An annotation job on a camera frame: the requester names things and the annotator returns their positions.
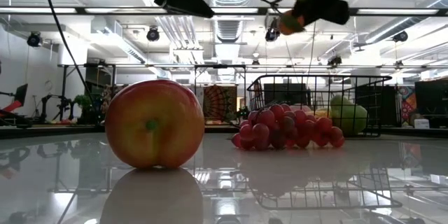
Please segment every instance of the air duct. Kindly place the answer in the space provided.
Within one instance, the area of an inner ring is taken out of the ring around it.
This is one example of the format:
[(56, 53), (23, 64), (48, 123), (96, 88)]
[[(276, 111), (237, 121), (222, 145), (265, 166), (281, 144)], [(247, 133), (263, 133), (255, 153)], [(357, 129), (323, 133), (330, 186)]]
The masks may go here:
[[(448, 0), (425, 0), (419, 4), (417, 8), (446, 8), (448, 6)], [(355, 46), (366, 46), (373, 43), (378, 43), (384, 39), (391, 38), (392, 36), (428, 19), (428, 17), (397, 17), (396, 19), (388, 22), (382, 27), (358, 37), (358, 42)], [(330, 49), (336, 53), (341, 53), (344, 50), (350, 49), (350, 43), (341, 41), (334, 48)]]
[[(235, 7), (235, 6), (247, 6), (250, 0), (211, 0), (211, 6), (215, 7)], [(217, 20), (214, 21), (215, 41), (220, 41), (220, 44), (215, 45), (215, 54), (219, 61), (232, 60), (235, 61), (238, 58), (239, 47), (235, 43), (240, 42), (241, 33), (243, 31), (243, 21), (236, 20)], [(222, 81), (230, 81), (228, 78), (228, 71), (223, 76)]]

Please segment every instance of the spotlight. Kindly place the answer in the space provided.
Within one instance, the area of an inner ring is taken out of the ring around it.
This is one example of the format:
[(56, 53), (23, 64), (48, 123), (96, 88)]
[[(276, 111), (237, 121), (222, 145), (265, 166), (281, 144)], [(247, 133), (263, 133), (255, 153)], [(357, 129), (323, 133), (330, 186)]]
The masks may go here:
[(396, 34), (392, 37), (393, 42), (405, 42), (409, 36), (407, 35), (406, 31), (402, 31), (399, 34)]
[(342, 64), (342, 59), (340, 56), (334, 56), (328, 60), (327, 66), (337, 67)]
[(149, 27), (149, 31), (148, 34), (146, 35), (146, 38), (151, 42), (158, 41), (160, 39), (158, 27), (156, 26)]
[(271, 22), (271, 25), (267, 28), (265, 40), (266, 42), (274, 42), (280, 36), (280, 31), (277, 27), (278, 20), (274, 18)]
[(27, 39), (28, 46), (33, 48), (40, 48), (42, 46), (43, 39), (41, 38), (41, 33), (38, 31), (33, 31)]

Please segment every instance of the red grape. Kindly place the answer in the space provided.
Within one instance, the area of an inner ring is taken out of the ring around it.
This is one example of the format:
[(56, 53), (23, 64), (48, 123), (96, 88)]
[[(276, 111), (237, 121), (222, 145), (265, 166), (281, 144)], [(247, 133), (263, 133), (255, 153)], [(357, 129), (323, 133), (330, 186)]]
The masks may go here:
[(305, 124), (303, 125), (303, 134), (305, 136), (311, 136), (314, 132), (314, 128), (316, 126), (316, 123), (311, 120), (306, 120)]
[(275, 124), (275, 115), (270, 110), (265, 110), (257, 117), (257, 123), (262, 123), (268, 127), (272, 127)]
[(246, 150), (249, 151), (252, 149), (253, 147), (253, 141), (252, 140), (241, 140), (241, 147)]
[(332, 145), (333, 147), (335, 147), (335, 148), (340, 148), (340, 147), (342, 147), (342, 146), (344, 145), (344, 143), (345, 143), (345, 138), (344, 138), (344, 137), (341, 137), (340, 139), (338, 139), (338, 140), (336, 140), (336, 141), (331, 141), (330, 143), (331, 143), (331, 145)]
[(294, 147), (294, 145), (295, 145), (294, 139), (287, 139), (286, 140), (286, 147), (292, 148), (292, 147)]
[(239, 135), (241, 140), (243, 141), (252, 141), (253, 140), (253, 132), (252, 127), (250, 125), (245, 125), (239, 129)]
[(288, 117), (292, 118), (293, 120), (295, 120), (295, 114), (292, 111), (285, 111), (283, 116), (288, 116)]
[(296, 112), (294, 112), (294, 114), (295, 114), (295, 124), (296, 125), (304, 124), (305, 121), (307, 120), (307, 114), (303, 111), (296, 111)]
[(253, 126), (253, 145), (257, 151), (266, 151), (269, 148), (269, 128), (262, 124), (258, 123)]
[(255, 119), (257, 118), (257, 115), (258, 115), (258, 111), (251, 111), (249, 113), (249, 117), (247, 118), (247, 120), (249, 121), (249, 123), (251, 125), (255, 125), (256, 124)]
[(330, 131), (330, 138), (331, 141), (337, 141), (339, 139), (341, 139), (342, 137), (344, 137), (342, 130), (338, 127), (332, 127), (331, 131)]
[(232, 144), (235, 147), (241, 148), (241, 137), (240, 137), (239, 133), (236, 133), (232, 136)]
[(275, 120), (280, 120), (283, 117), (284, 110), (280, 105), (274, 104), (269, 108), (274, 113)]
[(316, 122), (316, 118), (314, 117), (314, 115), (307, 115), (307, 120)]
[(282, 105), (280, 105), (282, 108), (283, 108), (283, 110), (285, 111), (285, 112), (287, 112), (287, 111), (291, 111), (291, 108), (289, 107), (289, 105), (287, 105), (287, 104), (282, 104)]
[(331, 122), (331, 119), (329, 119), (329, 118), (322, 117), (322, 118), (319, 118), (316, 122), (316, 129), (322, 133), (330, 132), (332, 126), (333, 126), (333, 123)]
[(301, 147), (301, 148), (306, 148), (309, 144), (309, 137), (308, 136), (301, 136), (298, 137), (295, 140), (295, 144), (297, 144), (297, 146)]
[(284, 134), (289, 134), (295, 129), (294, 119), (286, 116), (279, 121), (279, 126)]
[(328, 139), (324, 138), (322, 133), (320, 132), (315, 132), (314, 134), (312, 134), (312, 139), (314, 141), (314, 143), (317, 144), (317, 146), (319, 147), (325, 147), (328, 144)]
[(243, 120), (239, 123), (239, 127), (243, 127), (245, 125), (250, 125), (250, 122), (248, 120)]

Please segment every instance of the tapestry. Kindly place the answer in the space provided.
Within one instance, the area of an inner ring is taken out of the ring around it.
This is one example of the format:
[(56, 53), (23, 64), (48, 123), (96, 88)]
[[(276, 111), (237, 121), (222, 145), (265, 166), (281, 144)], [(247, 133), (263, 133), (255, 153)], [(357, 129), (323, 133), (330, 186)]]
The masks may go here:
[(237, 86), (213, 85), (204, 88), (202, 109), (205, 120), (234, 120), (237, 112)]
[(415, 96), (415, 87), (398, 87), (401, 95), (401, 123), (408, 122), (411, 113), (417, 109), (417, 98)]

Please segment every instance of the fluorescent light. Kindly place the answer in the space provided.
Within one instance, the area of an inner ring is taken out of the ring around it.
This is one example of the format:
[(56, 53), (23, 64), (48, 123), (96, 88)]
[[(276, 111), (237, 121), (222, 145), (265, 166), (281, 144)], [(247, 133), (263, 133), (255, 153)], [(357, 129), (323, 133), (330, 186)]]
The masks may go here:
[(439, 10), (435, 9), (359, 9), (361, 15), (433, 15)]
[(219, 15), (221, 13), (257, 13), (257, 8), (212, 8), (212, 10), (215, 12), (215, 14)]
[(166, 10), (157, 7), (150, 8), (86, 8), (86, 13), (104, 14), (104, 13), (166, 13)]
[[(76, 13), (75, 8), (55, 8), (56, 13)], [(1, 7), (0, 13), (51, 13), (51, 8), (42, 8), (42, 7), (27, 7), (27, 8), (18, 8), (18, 7)]]
[[(292, 9), (293, 9), (293, 7), (291, 7), (291, 8), (277, 8), (277, 10), (279, 10), (281, 13), (285, 13), (286, 11), (290, 11)], [(271, 9), (271, 8), (268, 9), (267, 12), (268, 13), (277, 13), (274, 9)]]
[(254, 17), (212, 17), (212, 18), (205, 18), (206, 20), (213, 20), (213, 21), (254, 21)]

